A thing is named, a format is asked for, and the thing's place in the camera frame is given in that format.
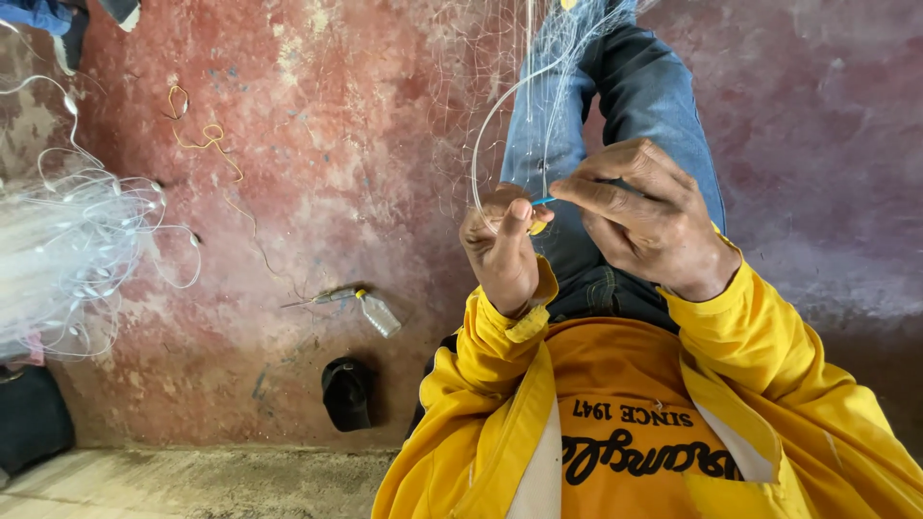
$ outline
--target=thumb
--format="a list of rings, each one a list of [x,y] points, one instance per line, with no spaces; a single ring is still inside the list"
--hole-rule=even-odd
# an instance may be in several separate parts
[[[528,239],[526,234],[532,225],[532,212],[532,204],[527,199],[515,199],[509,204],[497,230],[493,254],[497,260],[510,261],[519,256],[522,240]]]

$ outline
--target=blue jeans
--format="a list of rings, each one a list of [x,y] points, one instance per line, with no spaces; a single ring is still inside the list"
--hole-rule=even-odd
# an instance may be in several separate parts
[[[71,12],[57,0],[0,0],[0,19],[24,23],[63,36],[70,29]]]
[[[538,198],[547,184],[569,176],[586,158],[583,122],[599,92],[606,120],[603,143],[651,139],[696,179],[709,216],[723,233],[725,207],[691,80],[679,57],[629,17],[591,44],[576,70],[552,68],[533,79],[529,95],[517,92],[500,180],[524,186]],[[549,110],[556,97],[559,108]],[[547,206],[555,220],[533,244],[548,258],[560,284],[558,298],[548,307],[553,320],[616,315],[675,330],[652,284],[605,262],[576,206],[563,200]]]

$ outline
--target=plastic bottle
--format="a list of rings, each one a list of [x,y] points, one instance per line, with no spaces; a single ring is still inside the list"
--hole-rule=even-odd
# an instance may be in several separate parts
[[[394,317],[394,314],[391,313],[384,301],[370,296],[365,290],[356,292],[355,296],[362,301],[362,313],[366,314],[368,321],[386,339],[401,329],[401,322]]]

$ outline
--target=screwdriver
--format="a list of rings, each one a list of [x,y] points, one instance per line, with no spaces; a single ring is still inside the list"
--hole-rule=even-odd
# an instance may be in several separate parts
[[[359,287],[350,286],[348,288],[341,288],[340,290],[331,290],[325,292],[320,296],[314,296],[310,299],[305,299],[304,301],[298,301],[297,303],[289,303],[288,305],[282,305],[279,308],[292,308],[292,307],[301,307],[302,305],[323,305],[324,303],[329,303],[331,301],[340,301],[342,299],[349,299],[350,297],[355,297],[359,293]]]

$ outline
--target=man's right hand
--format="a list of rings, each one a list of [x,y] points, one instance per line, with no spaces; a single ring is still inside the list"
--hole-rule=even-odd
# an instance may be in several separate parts
[[[599,180],[621,178],[644,196]],[[712,227],[695,179],[649,139],[606,147],[552,196],[581,208],[583,225],[613,267],[694,302],[721,295],[741,258]]]

